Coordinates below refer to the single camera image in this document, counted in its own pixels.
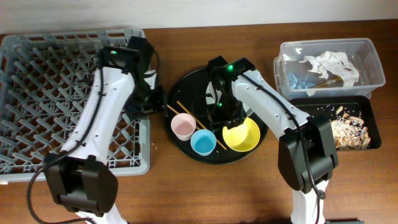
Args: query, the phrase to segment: white wall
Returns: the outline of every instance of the white wall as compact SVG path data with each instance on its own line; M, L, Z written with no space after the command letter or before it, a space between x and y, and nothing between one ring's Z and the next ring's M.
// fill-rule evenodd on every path
M398 19L398 0L0 0L0 33Z

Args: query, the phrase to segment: crumpled paper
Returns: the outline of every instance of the crumpled paper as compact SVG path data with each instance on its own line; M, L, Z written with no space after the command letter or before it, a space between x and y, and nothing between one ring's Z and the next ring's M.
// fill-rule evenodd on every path
M317 57L304 56L300 63L310 62L312 69L309 72L322 74L319 78L328 79L328 71L338 75L343 80L343 87L354 86L359 80L359 72L354 65L348 61L344 52L326 51Z

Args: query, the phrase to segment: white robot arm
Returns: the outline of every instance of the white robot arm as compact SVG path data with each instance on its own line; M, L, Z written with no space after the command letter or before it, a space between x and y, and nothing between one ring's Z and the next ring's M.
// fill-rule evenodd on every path
M127 223L114 204L118 181L106 167L109 142L122 109L131 119L164 109L165 93L156 86L157 74L147 72L152 53L153 46L139 37L131 37L126 49L100 51L77 126L58 155L47 154L44 167L29 183L28 207L37 222L47 223L35 214L30 192L35 178L44 172L55 203L82 217L61 223Z
M308 122L307 118L309 118L310 115L299 110L281 97L267 82L264 81L258 70L249 70L244 74L278 97L279 100L282 101L294 115L296 115L296 120L300 126L303 126ZM253 112L255 112L258 117L268 125L269 129L275 134L277 139L285 134L286 129L296 129L294 123L289 119L289 116L282 107L280 107L280 105L267 93L257 90L257 87L244 77L238 76L238 79L232 82L232 91L237 100L248 105ZM323 180L317 184L317 188L325 191L327 184L328 181ZM325 223L325 217L322 212L323 200L319 203L318 212L317 195L313 189L307 194L303 193L301 190L293 190L293 205L293 212L290 217L293 224Z
M292 223L323 224L320 199L324 199L332 170L338 165L330 122L291 105L245 58L228 64L219 56L209 61L206 70L216 89L213 92L221 92L219 101L215 97L215 105L223 105L208 113L211 125L239 126L246 115L243 103L250 107L279 140L279 170L293 188Z

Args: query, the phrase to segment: plastic dish rack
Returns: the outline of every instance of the plastic dish rack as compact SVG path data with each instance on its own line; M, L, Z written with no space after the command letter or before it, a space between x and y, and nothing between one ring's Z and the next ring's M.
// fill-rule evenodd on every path
M58 153L75 128L91 90L96 54L125 47L143 30L6 36L0 47L0 184L29 181L44 156ZM149 169L150 124L122 111L109 143L115 175ZM45 180L40 175L38 180Z

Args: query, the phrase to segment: chopsticks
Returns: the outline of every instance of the chopsticks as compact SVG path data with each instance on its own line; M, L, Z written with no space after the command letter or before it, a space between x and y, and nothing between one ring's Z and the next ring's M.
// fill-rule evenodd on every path
M206 130L207 130L207 128L206 128L206 127L205 127L193 114L191 114L191 112L189 112L189 110L186 109L186 107L184 107L184 105L182 105L181 102L177 101L177 104L180 105L181 108L182 108L183 110L185 110L185 112L187 112L187 114L193 116L193 118L195 118L195 121L196 121L203 129L206 129ZM170 110L172 110L175 114L179 114L179 112L176 111L174 108L172 108L170 105L167 105L167 107L168 107ZM216 138L216 140L217 140L217 143L218 143L223 149L226 150L226 147L225 147L217 138Z
M317 86L315 86L313 88L314 89L315 88L323 88L323 87L325 87L327 85L330 85L330 84L335 83L335 82L340 82L340 81L343 81L343 79L340 76L336 76L336 77L331 78L331 79L329 79L329 80L327 80L327 81L325 81L325 82L323 82L323 83L321 83L321 84L319 84L319 85L317 85Z

